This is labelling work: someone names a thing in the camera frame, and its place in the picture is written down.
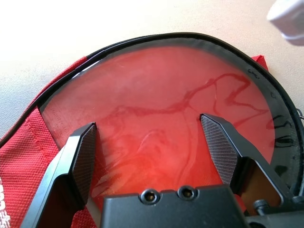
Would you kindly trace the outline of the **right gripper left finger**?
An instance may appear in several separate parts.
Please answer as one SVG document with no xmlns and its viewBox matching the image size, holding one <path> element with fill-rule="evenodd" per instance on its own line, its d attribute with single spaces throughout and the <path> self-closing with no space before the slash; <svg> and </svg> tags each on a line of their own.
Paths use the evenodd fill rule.
<svg viewBox="0 0 304 228">
<path fill-rule="evenodd" d="M 48 165 L 23 228 L 69 228 L 74 215 L 85 208 L 93 176 L 96 124 L 76 129 Z"/>
</svg>

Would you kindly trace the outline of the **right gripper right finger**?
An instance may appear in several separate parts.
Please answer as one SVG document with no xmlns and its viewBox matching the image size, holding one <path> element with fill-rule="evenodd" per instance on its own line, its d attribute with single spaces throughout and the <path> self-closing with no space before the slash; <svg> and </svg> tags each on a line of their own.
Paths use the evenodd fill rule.
<svg viewBox="0 0 304 228">
<path fill-rule="evenodd" d="M 257 200 L 284 207 L 294 197 L 258 149 L 225 119 L 200 115 L 211 159 L 224 184 L 249 207 Z"/>
</svg>

